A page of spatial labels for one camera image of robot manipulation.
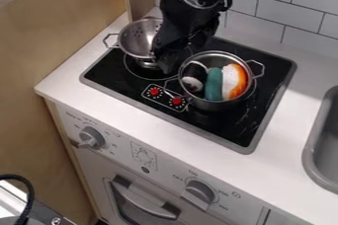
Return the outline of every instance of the red knob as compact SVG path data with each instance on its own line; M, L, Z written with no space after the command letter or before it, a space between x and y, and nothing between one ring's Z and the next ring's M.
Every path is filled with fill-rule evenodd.
M151 96L158 96L159 95L159 89L158 88L152 88L150 89L150 95Z
M174 98L173 99L173 105L179 106L181 104L182 104L182 99L180 99L180 98Z

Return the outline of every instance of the white cabinet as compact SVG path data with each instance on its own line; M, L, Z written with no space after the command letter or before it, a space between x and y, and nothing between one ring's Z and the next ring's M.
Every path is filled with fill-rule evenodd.
M281 214L271 210L268 219L264 225L310 225L297 218Z

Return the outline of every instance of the sink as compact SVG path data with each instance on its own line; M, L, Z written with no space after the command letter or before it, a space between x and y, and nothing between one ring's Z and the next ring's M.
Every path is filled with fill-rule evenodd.
M338 86L325 94L302 152L302 164L318 185L338 193Z

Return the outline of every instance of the metal pot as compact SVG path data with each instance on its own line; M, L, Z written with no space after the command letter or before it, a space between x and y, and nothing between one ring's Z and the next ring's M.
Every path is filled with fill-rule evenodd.
M136 63L143 68L158 68L151 53L152 41L161 28L162 20L144 18L125 26L119 34L108 34L103 43L107 48L120 48L125 54L135 58ZM108 39L118 36L117 45L109 45Z
M244 71L247 75L247 87L246 90L240 95L239 97L229 100L229 101L208 101L206 99L197 97L196 95L189 92L189 90L185 87L184 83L182 82L183 74L185 73L186 67L192 61L199 61L203 63L207 68L218 67L222 68L225 65L230 63L237 63L243 67ZM261 73L258 75L254 75L248 63L255 63L261 66ZM164 92L172 98L178 98L177 96L171 95L171 93L167 90L167 86L169 82L174 80L178 80L181 87L184 89L186 95L182 96L181 98L185 97L188 98L188 101L195 107L200 110L207 111L207 112L220 112L229 109L229 107L234 106L242 102L243 100L248 99L256 90L257 84L256 79L263 77L265 73L265 65L257 62L255 60L247 60L244 61L240 57L227 53L224 51L218 50L210 50L204 51L198 54L195 54L189 57L186 61L184 61L179 69L178 76L174 79L167 80L164 84Z

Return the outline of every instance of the oven door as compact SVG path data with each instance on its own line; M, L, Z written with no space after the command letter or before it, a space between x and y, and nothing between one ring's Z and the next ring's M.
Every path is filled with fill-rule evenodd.
M180 220L181 210L152 192L116 176L107 182L122 219L132 225L186 225Z
M234 225L87 149L74 149L100 219L110 225Z

